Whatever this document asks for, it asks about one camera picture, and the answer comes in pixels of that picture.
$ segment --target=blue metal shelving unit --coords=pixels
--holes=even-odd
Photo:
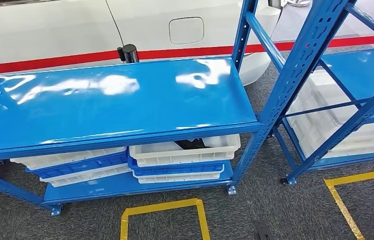
[[[231,57],[0,76],[0,159],[252,133],[239,163],[232,168],[227,161],[217,180],[139,184],[125,173],[89,183],[48,185],[44,196],[37,196],[0,179],[0,192],[52,215],[60,214],[62,203],[120,195],[209,186],[226,186],[234,194],[344,19],[347,4],[315,0],[287,60],[256,20],[257,0],[244,0]],[[250,30],[280,71],[259,113],[253,112],[238,75]]]
[[[332,17],[321,16],[319,19],[320,22],[335,22],[332,28],[325,28],[325,30],[329,32],[329,37],[323,41],[309,42],[309,45],[323,46],[321,51],[318,53],[318,57],[313,60],[311,69],[314,69],[317,64],[320,64],[337,82],[351,101],[303,112],[285,114],[289,109],[293,98],[289,100],[288,104],[283,109],[283,113],[278,118],[277,124],[273,128],[273,133],[280,142],[280,145],[292,168],[292,172],[289,173],[286,178],[281,179],[281,181],[284,183],[294,184],[296,182],[296,177],[305,172],[374,160],[374,153],[322,158],[329,150],[333,149],[344,138],[346,138],[352,132],[358,130],[362,125],[374,123],[374,49],[323,55],[324,49],[327,47],[329,41],[333,38],[348,13],[356,16],[373,30],[374,19],[354,6],[356,0],[335,2],[336,3],[334,4],[336,7],[342,9],[339,17],[335,19]],[[308,76],[309,74],[300,80],[299,87],[296,89],[295,94],[298,93]],[[299,140],[297,139],[294,130],[291,128],[286,118],[294,115],[323,111],[348,105],[355,105],[359,110],[318,149],[316,149],[313,154],[311,154],[309,157],[305,157],[299,145]],[[280,125],[283,125],[287,131],[293,146],[299,154],[299,164],[295,164],[293,157],[289,153],[284,140],[277,130],[277,127]]]

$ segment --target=white car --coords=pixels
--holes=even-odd
[[[284,1],[258,3],[257,19],[269,35]],[[112,57],[97,60],[124,44],[148,56],[141,61],[176,57],[170,50],[179,49],[191,56],[209,48],[226,54],[220,50],[234,44],[241,5],[242,0],[0,0],[0,74],[120,64]],[[251,34],[248,44],[258,43]],[[64,56],[78,56],[79,64],[67,65]],[[243,85],[257,80],[269,63],[266,53],[248,54],[240,72]]]

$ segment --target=lower shelf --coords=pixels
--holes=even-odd
[[[303,162],[304,160],[306,160],[306,158],[303,154],[303,151],[300,147],[299,141],[297,139],[296,134],[294,133],[294,130],[291,128],[291,126],[288,124],[288,121],[286,121],[285,119],[283,119],[282,124],[285,130],[287,131],[287,134],[290,137],[294,148],[299,153],[301,162]],[[351,164],[364,163],[364,162],[368,162],[372,160],[374,160],[374,153],[322,158],[322,159],[319,159],[316,163],[314,163],[310,168],[308,168],[306,172],[341,167],[341,166],[351,165]]]
[[[307,171],[335,168],[349,164],[358,164],[374,160],[374,153],[322,158],[313,164]]]
[[[140,184],[132,172],[127,172],[61,187],[53,187],[48,184],[44,194],[44,204],[63,204],[123,195],[226,185],[232,182],[233,172],[229,160],[226,160],[224,165],[225,170],[221,173],[220,178],[214,180]]]

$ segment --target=red stripe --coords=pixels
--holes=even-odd
[[[374,36],[359,36],[338,38],[331,41],[329,47],[347,47],[356,45],[374,44]],[[280,51],[288,51],[293,48],[294,42],[277,42],[275,43]],[[247,53],[264,52],[261,44],[248,45]],[[138,57],[140,59],[164,59],[164,58],[181,58],[181,57],[197,57],[209,55],[224,55],[231,54],[232,46],[212,46],[212,47],[196,47],[184,49],[166,49],[166,50],[150,50],[139,51]],[[94,53],[85,53],[70,56],[59,56],[51,58],[43,58],[28,61],[15,61],[0,63],[0,73],[26,71],[34,69],[43,69],[50,67],[58,67],[72,64],[83,64],[104,60],[111,60],[118,58],[117,51],[102,51]]]

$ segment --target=yellow tape marking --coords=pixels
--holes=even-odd
[[[158,203],[146,206],[127,208],[121,217],[121,240],[128,240],[128,217],[130,215],[146,214],[157,211],[178,209],[183,207],[197,206],[197,213],[199,215],[200,229],[203,240],[210,240],[209,229],[207,227],[206,215],[204,213],[203,201],[198,198],[186,199],[181,201],[170,201],[165,203]]]
[[[352,216],[350,215],[349,210],[347,209],[346,205],[344,204],[343,200],[341,199],[340,195],[338,194],[335,186],[342,185],[342,184],[349,184],[354,182],[365,181],[369,179],[374,179],[374,171],[361,173],[351,176],[344,176],[334,179],[324,179],[325,184],[327,185],[331,195],[333,196],[335,202],[337,203],[338,207],[340,208],[341,213],[343,214],[344,218],[346,219],[347,223],[349,224],[352,232],[359,240],[364,240],[362,233],[360,232],[358,226],[356,225],[355,221],[353,220]]]

